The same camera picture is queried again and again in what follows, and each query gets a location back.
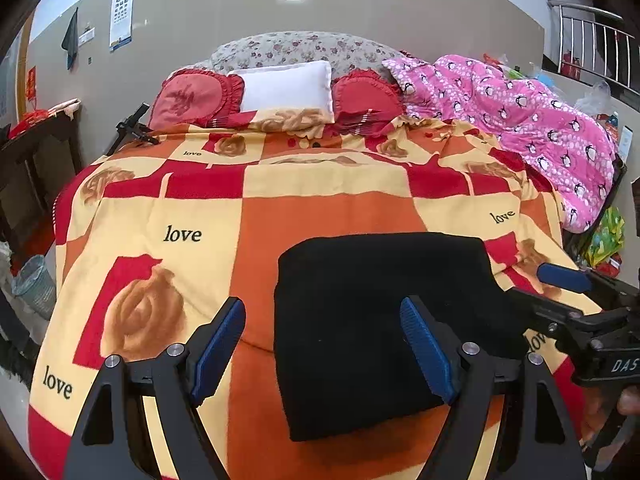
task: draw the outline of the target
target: wooden furniture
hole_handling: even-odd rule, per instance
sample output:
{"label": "wooden furniture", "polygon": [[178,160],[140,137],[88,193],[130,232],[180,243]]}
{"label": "wooden furniture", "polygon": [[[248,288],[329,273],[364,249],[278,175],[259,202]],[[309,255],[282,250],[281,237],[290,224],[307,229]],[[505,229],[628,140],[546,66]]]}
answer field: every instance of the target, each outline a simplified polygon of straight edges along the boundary
{"label": "wooden furniture", "polygon": [[[3,190],[14,177],[17,166],[19,164],[25,164],[36,201],[44,214],[50,213],[50,205],[47,204],[46,189],[38,176],[38,171],[33,161],[33,154],[38,150],[40,143],[47,136],[53,136],[60,142],[66,141],[69,143],[71,161],[75,173],[78,174],[79,171],[82,170],[78,150],[78,119],[75,118],[71,120],[63,112],[59,112],[55,117],[50,117],[45,121],[39,122],[23,134],[15,137],[15,139],[11,139],[0,146],[0,190]],[[0,234],[4,240],[9,242],[12,250],[18,252],[20,242],[6,219],[1,203]]]}

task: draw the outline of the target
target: pillow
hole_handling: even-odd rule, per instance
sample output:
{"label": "pillow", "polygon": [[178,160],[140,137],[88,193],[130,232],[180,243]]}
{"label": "pillow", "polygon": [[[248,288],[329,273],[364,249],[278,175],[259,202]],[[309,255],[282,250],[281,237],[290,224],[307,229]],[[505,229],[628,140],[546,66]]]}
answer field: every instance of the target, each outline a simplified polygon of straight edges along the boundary
{"label": "pillow", "polygon": [[240,111],[319,108],[333,120],[331,65],[312,61],[293,65],[233,70],[244,80]]}
{"label": "pillow", "polygon": [[402,115],[398,85],[383,80],[373,70],[356,69],[338,78],[332,88],[335,130],[363,136],[387,133],[392,119]]}
{"label": "pillow", "polygon": [[244,81],[208,70],[185,68],[162,83],[151,108],[149,127],[162,130],[174,124],[196,124],[205,128],[215,117],[240,111]]}

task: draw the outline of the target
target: green plastic bag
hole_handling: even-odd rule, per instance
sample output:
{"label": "green plastic bag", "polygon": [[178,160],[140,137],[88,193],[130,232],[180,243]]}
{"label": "green plastic bag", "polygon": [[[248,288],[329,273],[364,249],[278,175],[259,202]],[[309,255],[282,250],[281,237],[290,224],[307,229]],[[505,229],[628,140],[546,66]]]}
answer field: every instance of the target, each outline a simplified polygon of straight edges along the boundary
{"label": "green plastic bag", "polygon": [[593,232],[591,242],[584,251],[584,258],[590,267],[617,253],[625,243],[625,219],[617,207],[609,207]]}

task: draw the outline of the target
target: hanging gray cloth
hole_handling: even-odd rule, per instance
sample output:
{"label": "hanging gray cloth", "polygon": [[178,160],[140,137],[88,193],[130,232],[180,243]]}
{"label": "hanging gray cloth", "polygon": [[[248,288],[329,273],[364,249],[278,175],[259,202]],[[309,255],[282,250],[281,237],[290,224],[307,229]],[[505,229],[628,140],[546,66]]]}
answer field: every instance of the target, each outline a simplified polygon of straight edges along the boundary
{"label": "hanging gray cloth", "polygon": [[62,40],[62,48],[66,50],[66,69],[71,70],[71,67],[78,55],[78,8],[71,17],[69,26],[66,28],[65,39]]}

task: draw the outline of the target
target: blue plastic bucket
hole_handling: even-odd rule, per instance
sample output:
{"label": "blue plastic bucket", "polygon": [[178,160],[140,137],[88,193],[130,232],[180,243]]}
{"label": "blue plastic bucket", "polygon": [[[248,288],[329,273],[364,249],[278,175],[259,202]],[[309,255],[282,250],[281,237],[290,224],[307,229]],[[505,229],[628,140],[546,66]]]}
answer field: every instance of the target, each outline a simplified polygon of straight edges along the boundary
{"label": "blue plastic bucket", "polygon": [[37,254],[24,264],[11,290],[44,319],[51,319],[56,306],[56,284],[45,266],[44,256]]}

